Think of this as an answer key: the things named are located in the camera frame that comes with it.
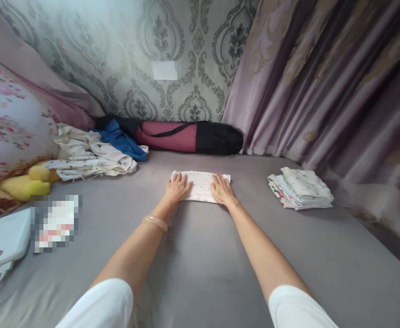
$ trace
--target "stuffed toy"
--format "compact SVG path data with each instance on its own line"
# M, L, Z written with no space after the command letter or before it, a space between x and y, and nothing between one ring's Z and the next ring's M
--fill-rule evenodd
M51 173L45 166L33 166L27 175L8 178L0 182L0 188L13 198L27 202L33 195L51 192Z
M47 159L47 160L35 163L33 166L42 166L43 164L50 162L50 161L51 161L50 159ZM56 169L49 170L49 175L51 176L50 181L49 181L51 184L60 180L60 177L58 176Z

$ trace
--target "yoga mat bag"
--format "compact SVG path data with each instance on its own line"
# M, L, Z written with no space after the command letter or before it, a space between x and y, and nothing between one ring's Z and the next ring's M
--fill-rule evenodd
M138 145L145 145L151 149L230 155L238 153L244 142L240 131L221 123L148 122L106 115L98 118L95 128L104 129L112 119L116 120L122 131L132 137Z

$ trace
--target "cable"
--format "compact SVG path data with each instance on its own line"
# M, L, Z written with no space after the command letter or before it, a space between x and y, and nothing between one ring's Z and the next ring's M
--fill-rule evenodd
M13 261L7 262L0 266L0 281L5 277L7 272L13 267Z

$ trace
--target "folded white cloth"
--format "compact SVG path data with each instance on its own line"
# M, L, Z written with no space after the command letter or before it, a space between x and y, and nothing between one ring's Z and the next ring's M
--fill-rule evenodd
M101 142L99 133L59 123L58 138L54 141L70 154L69 159L56 159L45 163L57 169L63 181L85 178L94 174L118 175L136 171L137 163L109 143ZM141 146L148 153L148 147Z
M308 202L302 202L301 199L296 195L294 190L289 186L283 175L270 175L268 179L273 180L279 191L291 202L295 210L306 210L311 208L329 208L332 204L325 200L311 200Z
M196 200L215 204L217 203L216 200L213 199L212 193L210 191L210 184L213 182L213 173L196 171L174 171L171 174L171 179L174 175L178 173L181 173L182 175L187 174L187 182L189 183L192 181L194 183L191 189L191 194L185 200ZM230 182L230 175L223 174L223 177Z
M283 177L295 191L296 195L303 201L305 200L326 200L333 201L331 191L326 184L315 174L314 171L281 169Z

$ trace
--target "bed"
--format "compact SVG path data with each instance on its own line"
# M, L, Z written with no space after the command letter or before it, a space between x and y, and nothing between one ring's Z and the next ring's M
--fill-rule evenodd
M152 151L133 174L56 183L53 195L83 196L79 235L16 263L0 283L0 327L54 327L157 204L174 170L230 174L235 195L339 327L400 327L400 262L341 208L283 209L266 178L284 166L298 168L287 159ZM272 327L222 206L179 205L130 326Z

